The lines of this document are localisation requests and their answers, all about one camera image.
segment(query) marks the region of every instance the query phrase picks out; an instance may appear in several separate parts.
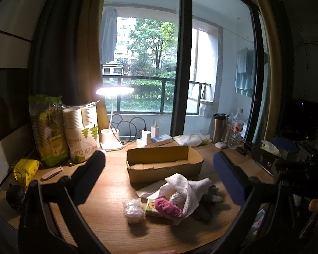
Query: white power adapter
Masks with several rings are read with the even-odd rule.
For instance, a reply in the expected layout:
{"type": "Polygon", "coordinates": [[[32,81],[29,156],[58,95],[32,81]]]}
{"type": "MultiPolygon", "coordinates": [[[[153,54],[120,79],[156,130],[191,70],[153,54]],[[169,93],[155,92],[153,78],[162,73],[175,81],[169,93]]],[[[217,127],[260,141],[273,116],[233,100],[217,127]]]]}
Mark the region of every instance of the white power adapter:
{"type": "Polygon", "coordinates": [[[151,126],[151,137],[158,137],[159,136],[159,127],[157,127],[157,122],[154,119],[153,126],[151,126]]]}
{"type": "Polygon", "coordinates": [[[151,132],[146,130],[142,130],[141,131],[141,142],[143,143],[143,145],[147,145],[151,143],[151,132]]]}

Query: bubble wrap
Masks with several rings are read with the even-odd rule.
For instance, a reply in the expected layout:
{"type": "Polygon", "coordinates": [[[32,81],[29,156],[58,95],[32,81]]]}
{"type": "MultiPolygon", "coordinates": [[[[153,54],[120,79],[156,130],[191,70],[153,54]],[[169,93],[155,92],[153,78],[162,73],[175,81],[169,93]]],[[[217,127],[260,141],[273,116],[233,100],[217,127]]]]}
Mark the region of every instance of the bubble wrap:
{"type": "Polygon", "coordinates": [[[183,194],[180,194],[179,192],[175,192],[170,197],[170,203],[174,205],[183,203],[185,200],[186,200],[186,197],[183,194]]]}
{"type": "Polygon", "coordinates": [[[136,224],[145,218],[140,198],[125,200],[123,205],[124,214],[129,224],[136,224]]]}

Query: water bottle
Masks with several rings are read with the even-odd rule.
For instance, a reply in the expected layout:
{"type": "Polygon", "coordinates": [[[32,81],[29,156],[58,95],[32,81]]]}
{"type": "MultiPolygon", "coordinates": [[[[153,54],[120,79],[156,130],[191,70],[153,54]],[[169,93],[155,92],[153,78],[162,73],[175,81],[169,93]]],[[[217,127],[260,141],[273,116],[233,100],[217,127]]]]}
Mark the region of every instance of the water bottle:
{"type": "Polygon", "coordinates": [[[241,131],[243,130],[244,126],[244,116],[243,116],[243,109],[238,108],[237,114],[234,116],[232,121],[232,136],[228,142],[228,147],[231,149],[236,149],[238,146],[239,141],[241,140],[241,131]]]}

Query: desk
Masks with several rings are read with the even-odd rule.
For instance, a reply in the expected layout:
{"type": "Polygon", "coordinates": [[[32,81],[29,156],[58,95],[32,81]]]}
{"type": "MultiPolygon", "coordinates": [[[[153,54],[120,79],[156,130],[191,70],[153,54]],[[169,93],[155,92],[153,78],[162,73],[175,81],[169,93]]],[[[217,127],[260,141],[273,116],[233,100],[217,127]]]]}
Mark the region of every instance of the desk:
{"type": "MultiPolygon", "coordinates": [[[[79,211],[92,231],[112,254],[134,254],[142,251],[161,251],[175,249],[178,253],[186,252],[220,238],[230,226],[240,207],[233,204],[226,189],[213,169],[213,155],[218,152],[213,144],[196,147],[195,150],[204,158],[199,179],[210,178],[219,188],[222,203],[213,206],[212,220],[205,224],[191,217],[183,220],[178,226],[172,226],[170,220],[147,217],[141,224],[128,225],[123,216],[122,201],[137,198],[135,191],[144,185],[133,188],[126,169],[126,150],[134,148],[135,143],[122,150],[106,153],[106,167],[91,191],[85,204],[79,211]]],[[[237,151],[225,149],[231,161],[240,166],[248,176],[256,176],[262,182],[273,182],[273,178],[249,157],[237,151]]],[[[56,182],[61,176],[71,175],[78,166],[64,166],[61,174],[45,183],[56,182]]],[[[40,180],[48,169],[38,170],[35,178],[40,180]]],[[[5,200],[3,186],[0,192],[0,216],[14,228],[19,226],[19,213],[12,210],[5,200]]],[[[55,203],[51,203],[55,218],[67,242],[75,244],[55,203]]]]}

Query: hanging shirt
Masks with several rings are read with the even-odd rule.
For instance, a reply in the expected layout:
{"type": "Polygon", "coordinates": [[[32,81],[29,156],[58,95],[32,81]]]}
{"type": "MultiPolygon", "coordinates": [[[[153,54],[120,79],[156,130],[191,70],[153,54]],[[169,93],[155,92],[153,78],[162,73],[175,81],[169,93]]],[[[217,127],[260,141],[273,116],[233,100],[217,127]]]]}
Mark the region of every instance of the hanging shirt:
{"type": "Polygon", "coordinates": [[[244,48],[238,52],[236,93],[253,97],[255,82],[254,50],[244,48]]]}
{"type": "Polygon", "coordinates": [[[100,63],[106,64],[114,60],[114,51],[117,43],[117,17],[115,7],[105,8],[100,25],[100,63]]]}

